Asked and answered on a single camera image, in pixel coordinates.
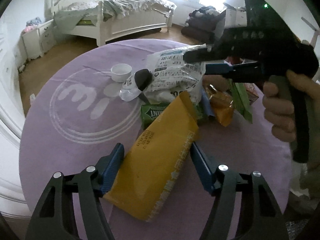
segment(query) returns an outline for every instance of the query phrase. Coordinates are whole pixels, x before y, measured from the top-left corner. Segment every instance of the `device handle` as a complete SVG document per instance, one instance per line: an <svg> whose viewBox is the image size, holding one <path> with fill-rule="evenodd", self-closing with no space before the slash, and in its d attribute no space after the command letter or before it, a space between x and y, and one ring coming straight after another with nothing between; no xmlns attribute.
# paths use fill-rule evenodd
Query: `device handle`
<svg viewBox="0 0 320 240"><path fill-rule="evenodd" d="M278 86L279 98L287 99L294 105L292 118L295 121L297 137L290 143L292 158L298 163L306 163L316 151L314 137L317 127L312 99L291 86L284 76L270 76L269 82Z"/></svg>

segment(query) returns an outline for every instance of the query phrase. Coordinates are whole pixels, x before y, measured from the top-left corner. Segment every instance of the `white bed frame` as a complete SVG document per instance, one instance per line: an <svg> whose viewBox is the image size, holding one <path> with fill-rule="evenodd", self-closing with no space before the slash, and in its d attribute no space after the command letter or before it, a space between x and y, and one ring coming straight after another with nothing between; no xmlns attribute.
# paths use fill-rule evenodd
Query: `white bed frame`
<svg viewBox="0 0 320 240"><path fill-rule="evenodd" d="M74 2L98 2L98 23L96 26L82 25L76 26L71 31L62 31L65 34L84 36L97 40L98 46L103 46L106 41L110 41L128 34L140 31L167 27L169 32L172 27L173 10L168 9L168 15L155 9L143 10L132 13L123 19L112 17L106 22L103 21L103 0L60 0L53 5L51 2L52 18L54 14L66 8Z"/></svg>

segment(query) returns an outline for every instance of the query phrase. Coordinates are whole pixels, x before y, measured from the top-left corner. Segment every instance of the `ruffled bedspread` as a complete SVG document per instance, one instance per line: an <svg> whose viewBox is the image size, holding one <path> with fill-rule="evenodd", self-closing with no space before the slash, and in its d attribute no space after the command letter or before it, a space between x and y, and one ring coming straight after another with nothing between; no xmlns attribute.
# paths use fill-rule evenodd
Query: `ruffled bedspread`
<svg viewBox="0 0 320 240"><path fill-rule="evenodd" d="M176 5L168 0L104 0L103 20L115 17L122 19L131 13L147 9L157 9L163 12L175 10ZM75 2L62 8L54 16L58 28L73 30L80 20L89 20L97 24L98 2Z"/></svg>

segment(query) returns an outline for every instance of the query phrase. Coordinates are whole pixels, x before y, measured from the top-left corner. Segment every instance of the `purple tablecloth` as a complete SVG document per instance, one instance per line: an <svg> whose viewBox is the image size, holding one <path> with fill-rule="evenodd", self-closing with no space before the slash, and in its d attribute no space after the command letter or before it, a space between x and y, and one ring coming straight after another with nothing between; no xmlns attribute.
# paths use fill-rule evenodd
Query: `purple tablecloth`
<svg viewBox="0 0 320 240"><path fill-rule="evenodd" d="M108 44L89 51L58 71L42 88L26 118L20 145L20 177L31 211L56 171L78 173L108 155L117 142L128 151L141 127L140 101L118 96L121 84L104 71L127 63L137 71L147 55L184 46L174 41L141 39ZM260 171L284 211L289 194L291 156L288 144L271 135L263 118L262 93L253 104L253 124L238 113L232 123L200 127L200 147L230 168L242 173ZM85 238L80 207L75 196L76 220ZM101 204L116 240L198 240L213 203L203 190L190 157L162 211L151 223L137 220L102 199ZM234 236L239 216L237 197L229 236Z"/></svg>

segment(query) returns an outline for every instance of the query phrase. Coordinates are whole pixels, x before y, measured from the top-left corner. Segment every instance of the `white nightstand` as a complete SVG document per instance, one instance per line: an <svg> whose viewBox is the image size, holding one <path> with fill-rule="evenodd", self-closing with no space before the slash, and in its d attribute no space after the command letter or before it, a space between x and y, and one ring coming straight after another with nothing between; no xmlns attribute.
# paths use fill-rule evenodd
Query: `white nightstand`
<svg viewBox="0 0 320 240"><path fill-rule="evenodd" d="M56 44L53 36L53 20L38 25L36 29L23 34L22 37L29 60L43 57Z"/></svg>

